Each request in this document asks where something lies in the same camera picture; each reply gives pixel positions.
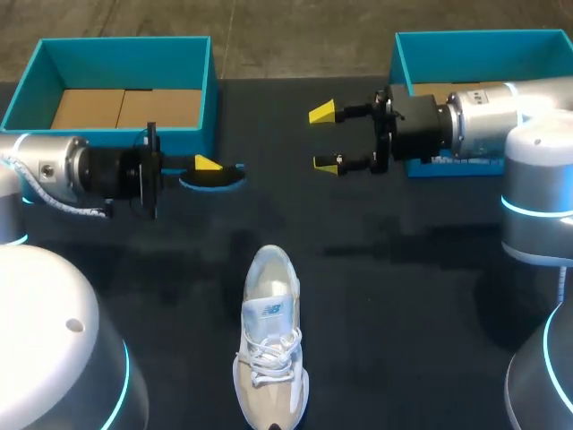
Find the shoe tongue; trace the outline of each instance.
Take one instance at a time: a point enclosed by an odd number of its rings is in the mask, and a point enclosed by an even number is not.
[[[294,298],[291,295],[254,298],[243,303],[244,329],[257,343],[269,338],[275,344],[294,329]]]

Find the cardboard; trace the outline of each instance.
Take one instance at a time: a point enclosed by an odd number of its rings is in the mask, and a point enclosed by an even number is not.
[[[65,90],[52,129],[197,127],[201,90]]]
[[[501,82],[415,83],[413,90],[416,96],[433,95],[438,104],[443,104],[452,92],[479,90],[499,84]]]
[[[51,128],[115,128],[124,93],[124,90],[65,90]]]
[[[197,127],[200,113],[200,90],[127,90],[117,128]]]

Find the white cable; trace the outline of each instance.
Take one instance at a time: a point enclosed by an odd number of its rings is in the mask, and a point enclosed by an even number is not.
[[[106,213],[101,209],[81,209],[74,208],[68,204],[64,204],[56,200],[54,197],[49,195],[44,191],[42,185],[39,184],[38,180],[31,174],[30,170],[26,165],[21,163],[14,155],[10,154],[0,154],[0,159],[9,165],[13,166],[16,171],[30,184],[33,190],[38,194],[38,196],[49,206],[56,208],[60,211],[70,213],[72,215],[84,215],[88,217],[98,217],[107,218]]]
[[[560,305],[565,299],[565,278],[567,276],[567,267],[559,268],[559,281],[557,283],[557,304]]]

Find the concrete floor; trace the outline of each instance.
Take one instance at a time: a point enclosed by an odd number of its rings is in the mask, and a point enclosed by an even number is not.
[[[40,38],[210,35],[220,77],[385,74],[405,30],[562,28],[573,0],[0,0],[0,82]]]

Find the sneaker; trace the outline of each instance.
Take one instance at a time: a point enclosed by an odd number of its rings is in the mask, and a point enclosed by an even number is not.
[[[244,283],[235,392],[256,430],[293,430],[308,402],[299,317],[300,283],[288,255],[263,246]]]

